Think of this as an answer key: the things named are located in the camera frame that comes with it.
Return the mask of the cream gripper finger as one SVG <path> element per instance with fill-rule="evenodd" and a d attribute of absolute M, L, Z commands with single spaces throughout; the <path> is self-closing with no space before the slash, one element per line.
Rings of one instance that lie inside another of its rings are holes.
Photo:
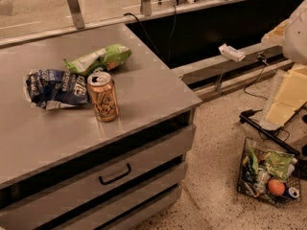
<path fill-rule="evenodd" d="M 263 37 L 261 38 L 261 43 L 265 45 L 282 46 L 287 23 L 288 19 L 282 21 L 274 29 L 264 34 Z"/>
<path fill-rule="evenodd" d="M 260 118 L 260 127 L 283 127 L 307 103 L 307 66 L 295 63 L 287 72 L 278 70 Z"/>

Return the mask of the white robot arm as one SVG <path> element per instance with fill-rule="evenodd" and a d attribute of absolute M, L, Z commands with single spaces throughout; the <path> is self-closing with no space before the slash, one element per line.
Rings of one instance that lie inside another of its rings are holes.
<path fill-rule="evenodd" d="M 261 43 L 281 46 L 283 56 L 294 64 L 288 72 L 276 73 L 260 119 L 263 129 L 276 130 L 307 103 L 307 0 L 288 19 L 266 33 Z"/>

